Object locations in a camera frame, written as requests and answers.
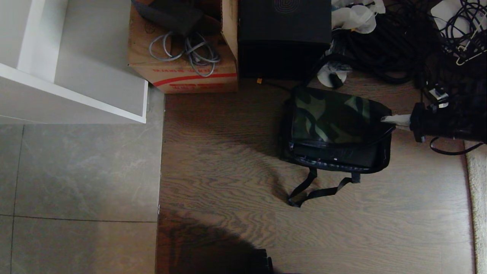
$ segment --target red stripe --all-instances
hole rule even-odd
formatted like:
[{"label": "red stripe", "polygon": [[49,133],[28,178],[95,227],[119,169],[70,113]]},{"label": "red stripe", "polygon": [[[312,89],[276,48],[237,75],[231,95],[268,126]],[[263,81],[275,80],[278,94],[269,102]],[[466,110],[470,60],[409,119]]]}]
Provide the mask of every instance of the red stripe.
[{"label": "red stripe", "polygon": [[198,84],[199,86],[221,86],[223,83]]},{"label": "red stripe", "polygon": [[170,86],[174,87],[182,87],[182,86],[195,86],[196,84],[170,84]]},{"label": "red stripe", "polygon": [[171,79],[166,79],[162,81],[158,81],[153,83],[154,86],[162,86],[167,83],[172,83],[172,82],[178,82],[178,81],[184,81],[184,80],[193,80],[193,79],[204,79],[204,78],[223,78],[223,77],[235,77],[237,76],[236,73],[221,73],[221,74],[212,74],[208,77],[203,77],[201,75],[192,75],[192,76],[183,76],[183,77],[176,77],[176,78],[171,78]]}]

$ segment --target floor tile grout line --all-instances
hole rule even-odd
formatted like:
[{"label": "floor tile grout line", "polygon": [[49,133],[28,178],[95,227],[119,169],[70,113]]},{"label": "floor tile grout line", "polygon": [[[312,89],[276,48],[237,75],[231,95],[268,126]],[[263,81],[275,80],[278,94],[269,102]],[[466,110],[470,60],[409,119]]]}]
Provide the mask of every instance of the floor tile grout line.
[{"label": "floor tile grout line", "polygon": [[157,223],[157,221],[83,220],[83,219],[32,217],[32,216],[22,216],[22,215],[14,215],[12,217],[31,218],[31,219],[44,219],[44,220],[62,220],[62,221],[106,222],[106,223]]},{"label": "floor tile grout line", "polygon": [[22,125],[22,134],[20,136],[19,147],[19,161],[17,162],[17,176],[15,178],[15,191],[14,191],[14,216],[12,217],[12,237],[10,241],[10,274],[13,271],[13,254],[14,254],[14,225],[15,225],[15,202],[17,201],[17,186],[19,184],[19,169],[20,169],[20,157],[22,156],[22,143],[24,142],[25,125]]}]

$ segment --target wood grain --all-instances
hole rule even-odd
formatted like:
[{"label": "wood grain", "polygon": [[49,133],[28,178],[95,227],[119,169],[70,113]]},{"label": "wood grain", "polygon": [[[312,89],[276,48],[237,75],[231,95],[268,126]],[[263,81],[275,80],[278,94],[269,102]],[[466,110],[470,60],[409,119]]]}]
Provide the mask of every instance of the wood grain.
[{"label": "wood grain", "polygon": [[[340,91],[397,114],[419,100],[410,83],[355,72]],[[393,133],[384,171],[301,209],[288,206],[307,169],[278,159],[287,98],[250,79],[234,94],[166,97],[158,273],[244,273],[243,258],[255,248],[266,248],[280,273],[473,273],[465,159],[436,154],[411,132]],[[453,140],[438,146],[462,149]],[[319,171],[311,188],[344,176]]]}]

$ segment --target tile floor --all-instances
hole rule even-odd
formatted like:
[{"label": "tile floor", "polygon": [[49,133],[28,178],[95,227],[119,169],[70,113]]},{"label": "tile floor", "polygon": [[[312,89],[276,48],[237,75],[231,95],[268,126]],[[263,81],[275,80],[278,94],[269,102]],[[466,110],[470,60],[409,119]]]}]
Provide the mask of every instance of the tile floor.
[{"label": "tile floor", "polygon": [[164,96],[145,125],[0,125],[0,274],[154,273]]}]

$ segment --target power adapter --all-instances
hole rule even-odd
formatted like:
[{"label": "power adapter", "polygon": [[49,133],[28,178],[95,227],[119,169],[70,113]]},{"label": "power adapter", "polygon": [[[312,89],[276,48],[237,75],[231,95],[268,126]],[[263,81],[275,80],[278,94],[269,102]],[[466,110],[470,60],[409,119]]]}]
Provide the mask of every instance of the power adapter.
[{"label": "power adapter", "polygon": [[132,0],[132,4],[143,18],[184,37],[203,17],[201,10],[180,0],[154,0],[149,5]]}]

